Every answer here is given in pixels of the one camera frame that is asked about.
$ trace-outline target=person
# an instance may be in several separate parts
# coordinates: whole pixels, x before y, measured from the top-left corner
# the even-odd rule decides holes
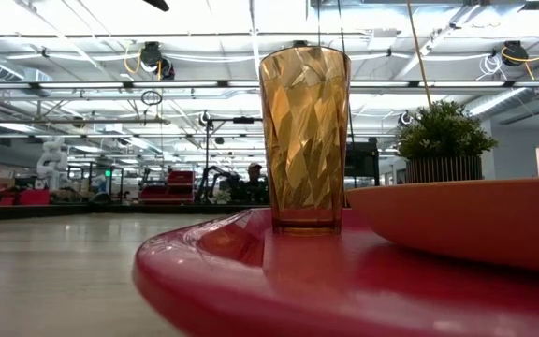
[[[252,187],[259,186],[259,177],[261,176],[261,165],[259,163],[251,163],[249,169],[247,170],[249,174],[249,184]]]
[[[249,165],[247,173],[249,174],[249,181],[244,184],[249,201],[253,203],[267,203],[270,200],[268,192],[268,185],[265,182],[259,180],[261,177],[261,165],[259,163],[252,163]]]

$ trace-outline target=plant pot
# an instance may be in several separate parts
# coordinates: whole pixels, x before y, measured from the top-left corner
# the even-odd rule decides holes
[[[410,159],[407,183],[455,182],[482,179],[479,156]]]

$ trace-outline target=ceiling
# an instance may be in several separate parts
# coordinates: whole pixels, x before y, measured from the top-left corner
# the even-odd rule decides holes
[[[257,81],[256,65],[265,55],[292,46],[295,40],[345,50],[353,60],[353,81],[416,81],[421,79],[415,43],[403,1],[342,0],[167,0],[163,12],[139,0],[0,0],[0,62],[18,69],[33,68],[52,81],[152,81],[142,67],[136,73],[138,50],[158,41],[176,71],[176,81]],[[530,57],[539,55],[539,10],[526,10],[526,1],[485,1],[491,6],[464,6],[467,1],[413,1],[417,43],[425,59],[429,81],[488,81],[525,79],[523,66],[484,69],[492,51],[500,55],[506,40],[520,40]],[[531,63],[539,67],[539,61]],[[198,124],[202,111],[212,118],[260,117],[256,85],[245,88],[175,88],[159,91],[162,104],[148,108],[140,101],[145,89],[110,90],[61,88],[48,96],[19,90],[0,90],[0,119],[71,120],[81,116],[108,123],[33,125],[40,134],[163,134],[143,138],[138,145],[117,139],[68,139],[68,143],[100,149],[82,155],[149,154],[155,162],[203,164],[204,135]],[[479,90],[435,92],[432,100],[466,103]],[[391,145],[398,117],[428,104],[423,90],[353,91],[350,97],[356,141],[379,136],[384,149]],[[157,115],[165,122],[155,123]],[[0,134],[26,135],[33,131],[0,126]],[[212,160],[242,171],[250,162],[265,162],[261,123],[225,123],[211,140]],[[163,151],[156,158],[151,148]]]

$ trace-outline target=red machine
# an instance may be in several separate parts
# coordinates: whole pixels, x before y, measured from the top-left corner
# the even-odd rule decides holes
[[[145,205],[190,204],[194,200],[194,184],[193,171],[172,171],[165,182],[145,182],[145,186],[140,191],[140,202]]]
[[[49,205],[50,192],[48,190],[1,190],[0,206],[13,205]]]

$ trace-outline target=screen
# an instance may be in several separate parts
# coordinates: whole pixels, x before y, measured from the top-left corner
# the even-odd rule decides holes
[[[377,174],[375,161],[378,149],[373,143],[361,142],[353,145],[346,144],[346,159],[344,161],[344,176],[346,177],[373,177]]]

